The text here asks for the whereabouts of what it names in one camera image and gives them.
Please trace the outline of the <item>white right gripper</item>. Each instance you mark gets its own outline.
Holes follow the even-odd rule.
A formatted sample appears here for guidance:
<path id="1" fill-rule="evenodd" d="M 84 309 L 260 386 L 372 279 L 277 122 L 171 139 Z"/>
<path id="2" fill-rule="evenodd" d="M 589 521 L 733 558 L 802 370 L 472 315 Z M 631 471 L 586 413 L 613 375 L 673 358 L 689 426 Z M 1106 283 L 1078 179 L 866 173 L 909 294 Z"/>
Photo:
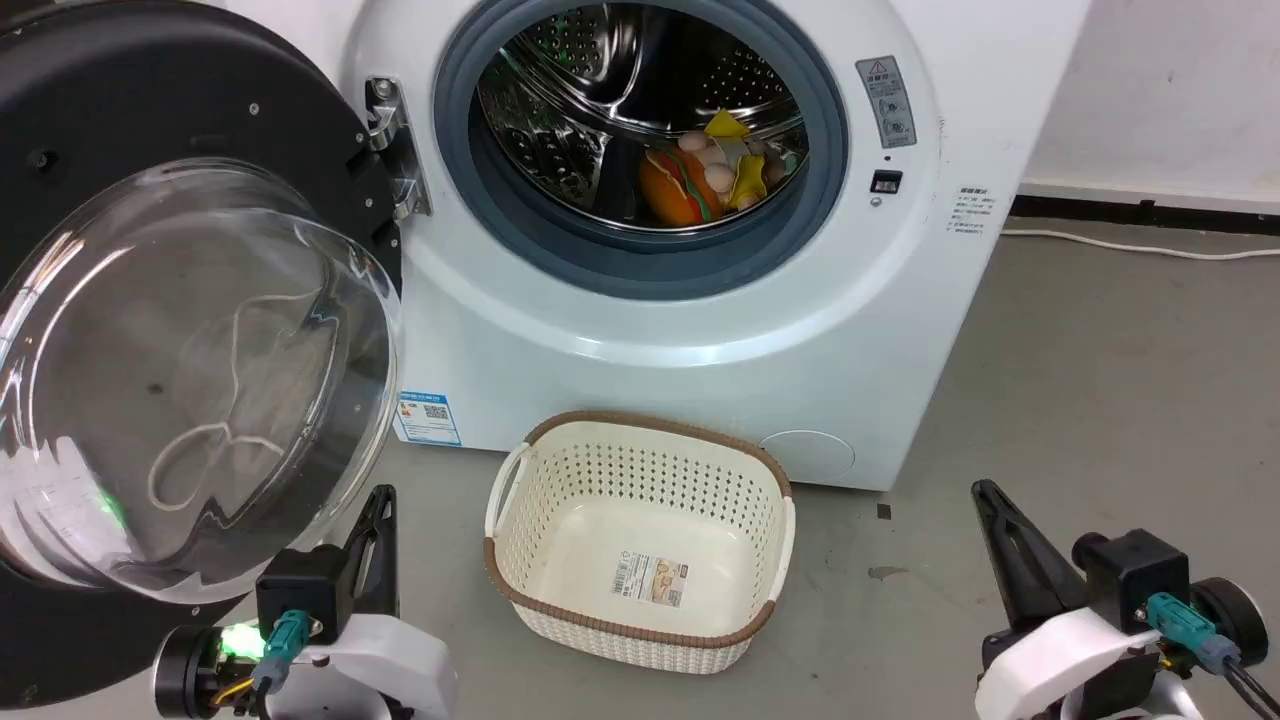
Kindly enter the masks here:
<path id="1" fill-rule="evenodd" d="M 987 667 L 975 691 L 979 719 L 1033 717 L 1160 638 L 1151 628 L 1130 635 L 1084 607 L 1076 569 L 993 480 L 977 480 L 972 498 L 1010 628 L 1046 621 Z"/>

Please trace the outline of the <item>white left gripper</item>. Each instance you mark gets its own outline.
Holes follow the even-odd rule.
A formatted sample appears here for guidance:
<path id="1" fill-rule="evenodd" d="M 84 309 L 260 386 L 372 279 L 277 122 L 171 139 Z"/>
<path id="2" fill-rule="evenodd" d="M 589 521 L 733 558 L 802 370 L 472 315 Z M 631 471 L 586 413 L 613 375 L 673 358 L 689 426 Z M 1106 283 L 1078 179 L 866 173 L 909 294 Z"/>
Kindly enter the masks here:
<path id="1" fill-rule="evenodd" d="M 457 673 L 447 644 L 398 619 L 397 495 L 375 486 L 346 542 L 352 611 L 332 644 L 307 644 L 269 719 L 452 719 Z"/>

